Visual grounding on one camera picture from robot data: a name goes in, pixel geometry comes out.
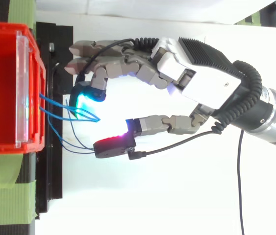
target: black connector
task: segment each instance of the black connector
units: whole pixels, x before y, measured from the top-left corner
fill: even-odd
[[[83,94],[96,102],[102,102],[106,98],[106,90],[97,89],[91,86],[87,86]]]
[[[85,73],[84,72],[80,72],[77,76],[77,78],[75,79],[75,85],[78,84],[79,82],[84,82],[85,81]]]
[[[140,136],[142,129],[140,120],[138,118],[136,119],[127,119],[126,120],[128,132],[132,133],[134,137]]]
[[[94,143],[97,158],[111,158],[134,151],[136,142],[132,133],[127,132],[122,136],[103,139]]]
[[[78,96],[80,94],[82,94],[84,92],[84,90],[86,89],[86,87],[90,86],[90,84],[91,84],[91,82],[82,81],[82,82],[78,82],[73,87],[73,89],[70,92],[69,106],[76,107]],[[71,110],[70,110],[70,112],[72,113],[72,115],[74,115],[76,117],[75,112],[73,112]]]
[[[129,160],[136,160],[147,156],[146,152],[128,152]]]

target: green tape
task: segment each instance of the green tape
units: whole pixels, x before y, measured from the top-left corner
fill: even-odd
[[[0,155],[0,188],[12,188],[18,178],[23,154]]]
[[[30,224],[35,217],[35,181],[0,188],[0,225]]]
[[[255,12],[251,15],[252,18],[252,24],[255,26],[261,26],[261,18],[260,18],[260,12]]]
[[[9,23],[26,24],[33,29],[35,24],[36,3],[35,0],[10,0]]]
[[[255,12],[251,15],[252,23],[246,22],[246,19],[243,19],[237,23],[237,25],[249,25],[249,26],[262,26],[260,12]]]

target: black heat sink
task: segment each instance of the black heat sink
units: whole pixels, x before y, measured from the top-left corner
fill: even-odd
[[[244,77],[222,52],[210,45],[186,38],[179,38],[179,43],[193,65],[213,67],[240,79]]]

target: blue wire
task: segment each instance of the blue wire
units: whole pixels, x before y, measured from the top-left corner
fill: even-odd
[[[75,136],[76,140],[77,140],[83,147],[85,147],[86,149],[89,149],[87,146],[85,146],[85,145],[79,140],[79,138],[78,138],[77,135],[75,134],[75,129],[74,129],[74,126],[73,126],[73,122],[72,122],[72,121],[70,121],[70,125],[71,125],[71,129],[73,130],[73,133],[74,133],[74,136]]]
[[[96,118],[97,120],[100,120],[99,117],[97,117],[96,115],[92,114],[91,112],[89,112],[89,111],[87,111],[87,110],[85,110],[85,109],[81,109],[81,108],[77,108],[77,107],[73,107],[73,106],[68,106],[68,104],[67,104],[67,106],[66,106],[66,105],[63,105],[63,104],[61,104],[61,103],[56,102],[55,100],[52,100],[52,99],[50,99],[50,98],[45,97],[45,96],[42,95],[42,94],[40,94],[40,98],[44,99],[45,101],[47,101],[47,102],[49,102],[49,103],[51,103],[51,104],[53,104],[53,105],[62,107],[62,108],[64,108],[64,109],[68,109],[68,110],[72,110],[72,111],[73,111],[73,110],[81,110],[81,111],[83,111],[83,112],[85,112],[85,113],[87,113],[87,114],[93,116],[93,117]]]
[[[79,114],[80,116],[82,116],[82,117],[84,117],[84,118],[87,118],[87,119],[90,119],[90,120],[97,121],[96,118],[88,117],[88,116],[86,116],[86,115],[84,115],[84,114],[81,114],[81,113],[77,112],[76,110],[71,110],[71,109],[69,109],[69,108],[67,108],[67,110],[72,111],[72,112],[74,112],[75,114]]]
[[[53,118],[59,119],[59,120],[63,120],[63,121],[92,121],[92,122],[98,122],[99,120],[96,119],[71,119],[71,118],[65,118],[65,117],[61,117],[55,114],[52,114],[51,112],[43,109],[42,107],[40,107],[40,110],[43,111],[44,113],[46,113],[47,115],[52,116]]]
[[[65,143],[69,144],[69,145],[72,146],[72,147],[84,149],[84,147],[80,147],[80,146],[73,145],[72,143],[69,143],[68,141],[64,140],[64,139],[60,136],[60,134],[58,133],[58,131],[56,131],[55,127],[54,127],[52,124],[50,124],[50,127],[52,128],[52,130],[55,132],[55,134],[58,136],[58,138],[59,138],[61,141],[63,141],[63,142],[65,142]]]
[[[61,143],[61,145],[63,146],[63,148],[65,149],[65,150],[67,150],[68,152],[71,152],[71,153],[77,153],[77,154],[93,154],[94,152],[90,152],[90,153],[81,153],[81,152],[74,152],[74,151],[71,151],[71,150],[69,150],[68,148],[66,148],[65,146],[64,146],[64,144],[63,144],[63,138],[62,137],[60,137],[60,135],[59,135],[59,133],[56,131],[56,129],[55,129],[55,127],[52,125],[52,123],[50,122],[50,116],[48,115],[48,122],[49,122],[49,125],[50,125],[50,127],[52,128],[52,130],[55,132],[55,134],[57,134],[57,136],[59,137],[59,139],[60,139],[60,143]]]

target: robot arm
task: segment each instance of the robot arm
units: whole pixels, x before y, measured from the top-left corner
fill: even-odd
[[[130,159],[144,157],[134,154],[137,136],[168,131],[172,134],[194,134],[212,116],[218,119],[211,133],[221,134],[228,124],[276,144],[276,91],[261,84],[258,72],[244,62],[231,63],[220,51],[196,40],[179,41],[130,40],[108,48],[112,41],[77,42],[71,51],[90,57],[105,51],[91,61],[78,58],[66,70],[79,73],[72,90],[70,106],[77,106],[79,94],[102,102],[106,96],[108,79],[124,75],[167,89],[171,95],[180,95],[197,103],[189,116],[150,116],[127,120],[128,132],[116,138],[94,144],[96,157],[106,158],[129,154]],[[91,83],[84,82],[84,73],[94,73]]]

